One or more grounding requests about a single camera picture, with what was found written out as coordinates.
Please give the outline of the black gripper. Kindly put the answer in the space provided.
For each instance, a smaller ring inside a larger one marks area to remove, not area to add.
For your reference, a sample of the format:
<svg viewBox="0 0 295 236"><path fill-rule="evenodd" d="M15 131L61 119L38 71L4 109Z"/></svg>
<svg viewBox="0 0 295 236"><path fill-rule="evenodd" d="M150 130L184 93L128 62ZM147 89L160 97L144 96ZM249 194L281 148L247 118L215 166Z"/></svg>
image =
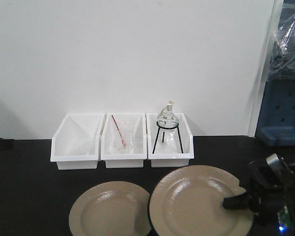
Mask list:
<svg viewBox="0 0 295 236"><path fill-rule="evenodd" d="M223 199L224 209L248 209L262 226L272 226L280 236L295 236L295 174L276 153L250 163L250 184L239 182L244 192Z"/></svg>

